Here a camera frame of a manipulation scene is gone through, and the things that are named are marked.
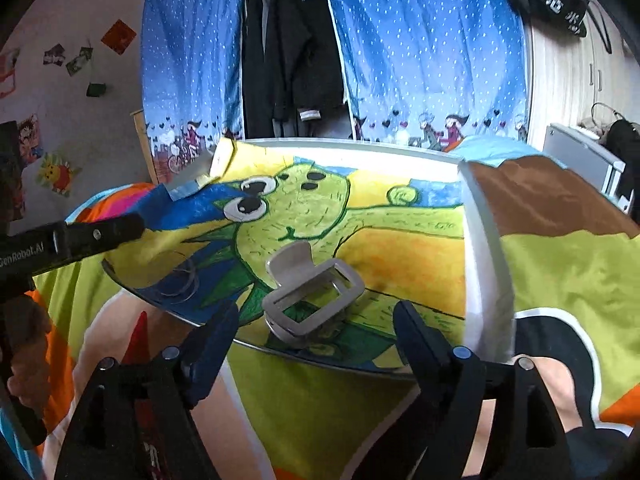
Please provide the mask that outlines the person's left hand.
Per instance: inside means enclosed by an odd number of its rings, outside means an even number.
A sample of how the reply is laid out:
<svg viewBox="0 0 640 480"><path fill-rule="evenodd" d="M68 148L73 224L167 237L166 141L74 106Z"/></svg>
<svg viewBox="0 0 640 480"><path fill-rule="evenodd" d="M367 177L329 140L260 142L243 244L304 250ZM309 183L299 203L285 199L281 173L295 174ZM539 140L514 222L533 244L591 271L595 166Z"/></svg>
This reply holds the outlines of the person's left hand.
<svg viewBox="0 0 640 480"><path fill-rule="evenodd" d="M50 396L49 315L27 295L8 301L3 306L3 314L12 351L9 394L43 418Z"/></svg>

